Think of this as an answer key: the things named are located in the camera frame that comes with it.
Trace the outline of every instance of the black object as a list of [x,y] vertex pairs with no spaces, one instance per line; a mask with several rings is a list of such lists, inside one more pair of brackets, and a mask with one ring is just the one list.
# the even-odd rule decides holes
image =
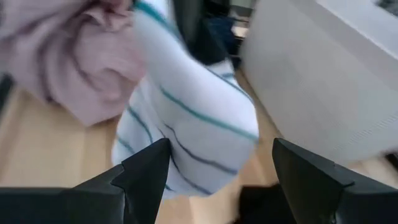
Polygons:
[[0,77],[0,113],[4,108],[4,104],[7,101],[9,92],[13,85],[14,82],[9,75],[2,75],[2,77]]
[[395,170],[398,171],[398,152],[386,155],[386,159],[394,166]]
[[244,186],[239,196],[239,219],[234,224],[296,224],[282,187]]
[[155,223],[170,160],[160,139],[72,189],[0,189],[0,223]]
[[283,139],[272,156],[298,224],[397,223],[398,190]]

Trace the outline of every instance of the white wall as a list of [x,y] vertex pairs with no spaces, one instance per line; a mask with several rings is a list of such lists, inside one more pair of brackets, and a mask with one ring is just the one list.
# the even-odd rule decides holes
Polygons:
[[260,0],[242,49],[287,138],[339,163],[398,146],[398,62],[315,0]]

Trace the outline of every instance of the wooden floor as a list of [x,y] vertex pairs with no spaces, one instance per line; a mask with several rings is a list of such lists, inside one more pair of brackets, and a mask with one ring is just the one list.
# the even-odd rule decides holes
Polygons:
[[[271,158],[279,136],[241,73],[241,86],[254,98],[260,126],[258,149],[237,178],[208,198],[177,197],[160,206],[157,223],[225,224],[236,217],[242,185],[271,185],[277,177]],[[16,88],[0,124],[0,186],[73,187],[111,167],[116,119],[85,128],[58,106],[42,105]],[[350,168],[398,188],[398,174],[381,157]]]

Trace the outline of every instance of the dark fabric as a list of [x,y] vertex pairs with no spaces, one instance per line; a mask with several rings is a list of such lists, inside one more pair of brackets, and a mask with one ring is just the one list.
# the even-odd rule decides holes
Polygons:
[[239,196],[239,219],[235,224],[296,224],[279,184],[244,186]]
[[195,41],[188,45],[192,56],[205,65],[212,65],[228,58],[228,52],[219,38],[209,27],[206,20],[199,22]]
[[223,40],[210,30],[206,21],[206,11],[209,10],[206,2],[174,0],[174,11],[178,30],[190,54],[199,62],[212,65],[228,57],[228,52]]

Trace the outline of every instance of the pink cloth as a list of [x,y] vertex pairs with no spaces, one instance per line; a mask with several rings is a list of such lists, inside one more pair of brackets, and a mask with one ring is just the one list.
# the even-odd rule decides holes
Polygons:
[[121,114],[144,65],[129,0],[3,0],[0,69],[84,125]]

